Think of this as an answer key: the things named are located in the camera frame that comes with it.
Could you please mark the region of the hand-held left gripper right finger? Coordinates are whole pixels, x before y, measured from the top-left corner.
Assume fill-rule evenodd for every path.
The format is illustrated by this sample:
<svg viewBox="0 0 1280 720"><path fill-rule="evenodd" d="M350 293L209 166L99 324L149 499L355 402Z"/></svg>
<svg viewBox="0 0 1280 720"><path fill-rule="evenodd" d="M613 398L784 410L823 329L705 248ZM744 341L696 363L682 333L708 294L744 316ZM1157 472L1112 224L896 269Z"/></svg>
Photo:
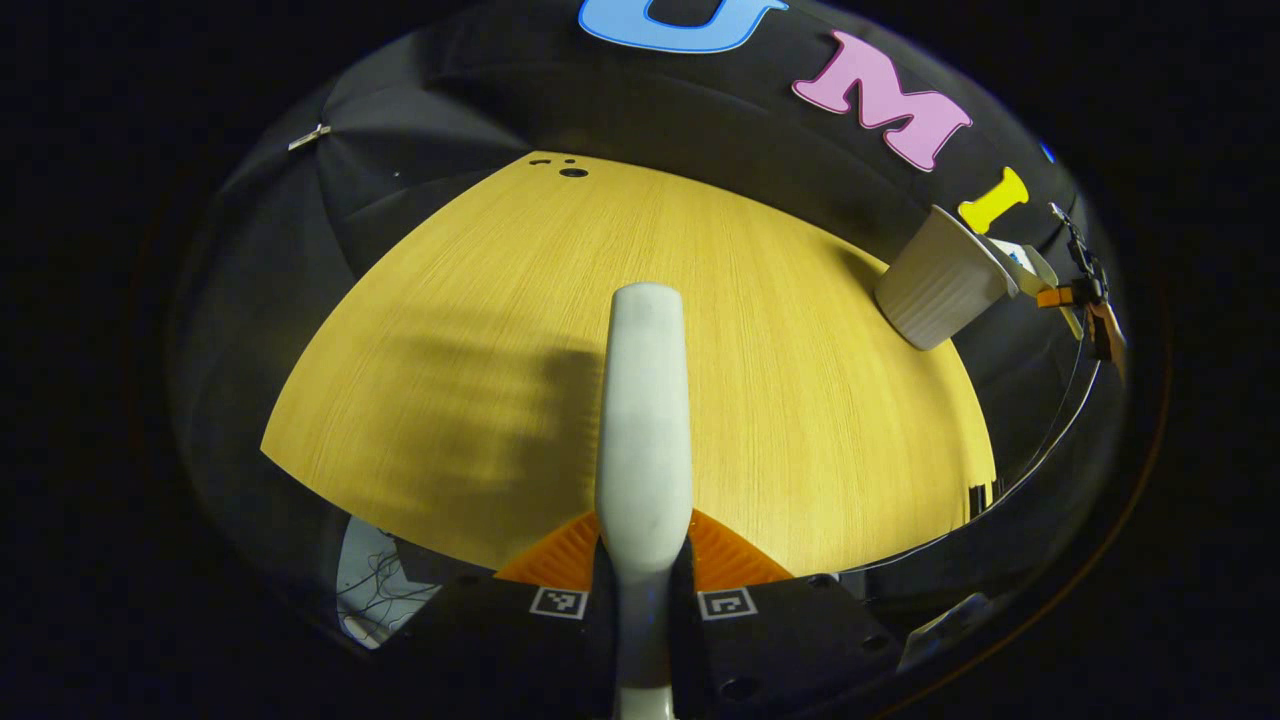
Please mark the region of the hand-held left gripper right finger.
<svg viewBox="0 0 1280 720"><path fill-rule="evenodd" d="M680 719L792 719L891 676L899 639L829 573L794 575L694 511L669 589Z"/></svg>

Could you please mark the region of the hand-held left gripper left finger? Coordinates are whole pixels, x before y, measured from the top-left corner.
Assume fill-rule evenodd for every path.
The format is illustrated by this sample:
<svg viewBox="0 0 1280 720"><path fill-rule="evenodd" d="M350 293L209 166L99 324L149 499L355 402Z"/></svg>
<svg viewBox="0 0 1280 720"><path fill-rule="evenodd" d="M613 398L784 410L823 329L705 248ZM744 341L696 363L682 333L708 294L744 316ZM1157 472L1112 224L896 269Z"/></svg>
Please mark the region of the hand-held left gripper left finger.
<svg viewBox="0 0 1280 720"><path fill-rule="evenodd" d="M498 573L445 583L399 634L399 666L434 719L605 719L616 592L594 512Z"/></svg>

